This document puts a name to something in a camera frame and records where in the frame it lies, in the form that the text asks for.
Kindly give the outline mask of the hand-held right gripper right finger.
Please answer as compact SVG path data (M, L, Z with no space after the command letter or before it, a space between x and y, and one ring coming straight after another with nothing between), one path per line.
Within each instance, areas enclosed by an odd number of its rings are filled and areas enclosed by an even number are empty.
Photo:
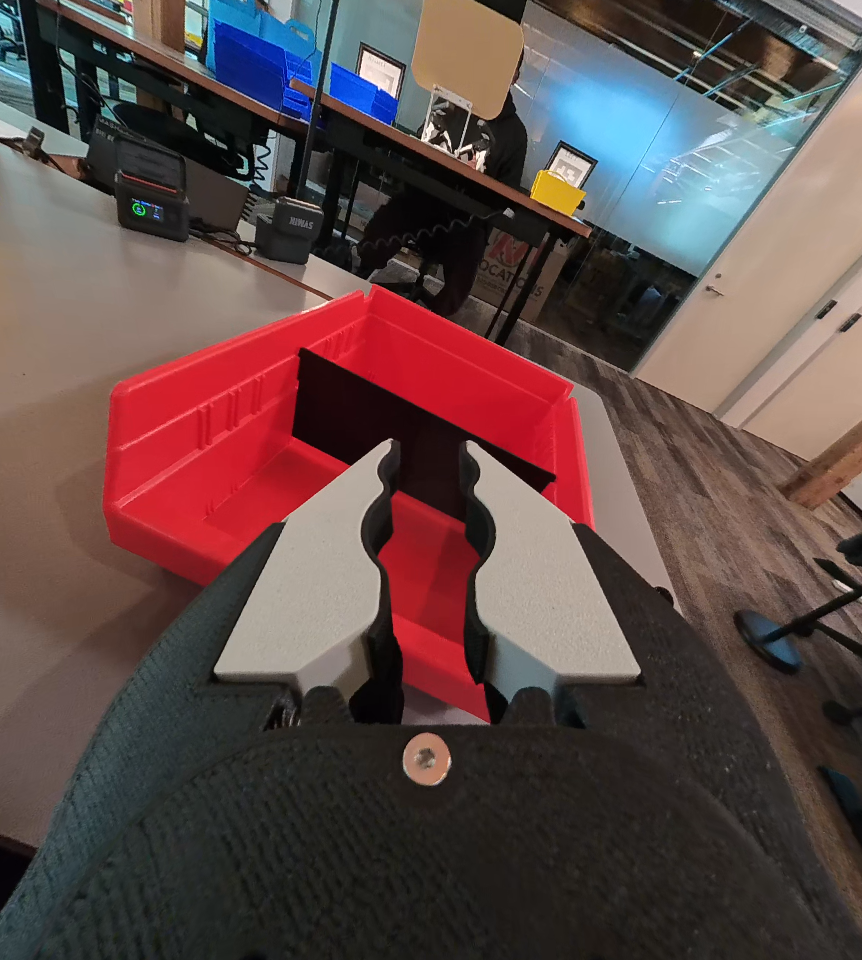
M497 725L522 690L627 686L641 667L584 550L591 530L473 440L460 446L469 573L463 646Z

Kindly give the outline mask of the white door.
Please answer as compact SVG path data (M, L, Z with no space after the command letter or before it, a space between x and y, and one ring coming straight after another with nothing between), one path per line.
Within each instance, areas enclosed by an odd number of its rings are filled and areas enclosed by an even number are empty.
M715 412L862 256L862 71L632 375Z
M744 430L805 461L862 420L862 314L791 379Z

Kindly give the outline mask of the wooden support beam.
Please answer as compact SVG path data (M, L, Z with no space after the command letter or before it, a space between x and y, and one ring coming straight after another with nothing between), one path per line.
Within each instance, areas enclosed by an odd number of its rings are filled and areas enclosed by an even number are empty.
M782 497L814 510L862 474L862 419L778 485Z

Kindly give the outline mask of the small yellow bin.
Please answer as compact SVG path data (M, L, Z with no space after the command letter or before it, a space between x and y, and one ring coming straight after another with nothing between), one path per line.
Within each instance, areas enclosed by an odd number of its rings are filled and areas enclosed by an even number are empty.
M585 197L584 190L550 170L538 171L530 191L532 200L569 218L582 207Z

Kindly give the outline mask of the black bin divider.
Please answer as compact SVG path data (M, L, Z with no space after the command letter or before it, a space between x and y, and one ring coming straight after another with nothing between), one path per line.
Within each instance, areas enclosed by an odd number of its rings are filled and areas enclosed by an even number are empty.
M397 489L463 520L460 449L473 441L542 494L556 474L518 457L307 348L298 352L293 437L352 465L385 440L397 441Z

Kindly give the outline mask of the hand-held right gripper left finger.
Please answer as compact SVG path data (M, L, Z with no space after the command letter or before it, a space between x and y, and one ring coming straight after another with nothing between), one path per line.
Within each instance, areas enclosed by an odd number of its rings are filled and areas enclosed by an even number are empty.
M402 720L403 655L380 560L400 464L399 441L381 441L287 517L217 659L218 681L334 688L358 722Z

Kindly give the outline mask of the stack of blue bins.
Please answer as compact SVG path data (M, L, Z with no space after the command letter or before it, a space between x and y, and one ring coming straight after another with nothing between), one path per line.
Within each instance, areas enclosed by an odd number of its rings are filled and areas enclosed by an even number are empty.
M317 85L322 51L314 30L296 19L282 21L256 2L208 4L206 66L219 83L305 123L312 97L291 86Z

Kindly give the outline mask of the long wooden table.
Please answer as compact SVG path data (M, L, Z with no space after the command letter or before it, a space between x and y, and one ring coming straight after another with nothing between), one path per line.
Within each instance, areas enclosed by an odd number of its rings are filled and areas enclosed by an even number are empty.
M37 2L42 38L186 113L243 137L254 123L304 142L308 123L273 109L216 79L197 59L143 39L108 16L72 2Z
M317 122L309 126L304 158L321 139L334 152L322 209L324 221L313 253L323 257L334 240L344 168L358 162L361 168L374 167L396 182L413 186L444 201L449 207L477 217L536 251L532 268L524 275L519 290L513 281L514 298L508 309L498 308L486 337L506 346L520 319L544 266L557 241L567 234L587 238L590 227L574 217L566 217L530 198L524 192L504 185L448 153L389 126L333 96L307 86L299 79L293 89L315 95L319 107Z

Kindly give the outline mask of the black portable power station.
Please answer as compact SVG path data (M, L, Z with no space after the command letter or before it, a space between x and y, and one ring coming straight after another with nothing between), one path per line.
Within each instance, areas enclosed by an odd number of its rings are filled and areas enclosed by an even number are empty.
M115 144L115 162L114 192L120 226L186 242L190 235L190 200L184 158L121 137Z

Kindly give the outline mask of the black picture frame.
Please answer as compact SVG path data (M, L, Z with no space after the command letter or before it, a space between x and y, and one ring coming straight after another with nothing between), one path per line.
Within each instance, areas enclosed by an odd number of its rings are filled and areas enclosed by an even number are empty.
M579 190L585 185L598 165L596 158L578 148L558 141L545 169L560 180Z
M407 69L408 66L399 59L363 41L359 43L355 72L394 100L401 98Z

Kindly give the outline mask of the black stand round base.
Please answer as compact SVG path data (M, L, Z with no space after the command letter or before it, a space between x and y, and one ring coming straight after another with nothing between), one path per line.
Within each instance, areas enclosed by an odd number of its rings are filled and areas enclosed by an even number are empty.
M822 623L823 618L859 599L862 599L862 585L780 626L759 612L749 609L737 610L733 622L743 641L763 661L783 673L793 675L799 671L802 664L793 637L806 639L814 631L825 635L862 661L861 642Z

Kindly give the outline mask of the black battery charger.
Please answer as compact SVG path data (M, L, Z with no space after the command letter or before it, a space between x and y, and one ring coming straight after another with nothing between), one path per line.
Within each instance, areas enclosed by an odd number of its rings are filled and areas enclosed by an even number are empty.
M321 206L279 197L255 213L254 246L260 258L306 265L324 221Z

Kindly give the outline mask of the red plastic bin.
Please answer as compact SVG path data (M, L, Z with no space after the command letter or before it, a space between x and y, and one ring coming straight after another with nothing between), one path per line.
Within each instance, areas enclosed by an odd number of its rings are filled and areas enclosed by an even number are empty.
M563 378L384 289L354 293L123 381L103 490L110 538L206 586L350 464L294 438L308 349L509 450L556 480L541 495L593 527L578 402ZM464 519L397 490L389 574L403 681L487 719L464 656Z

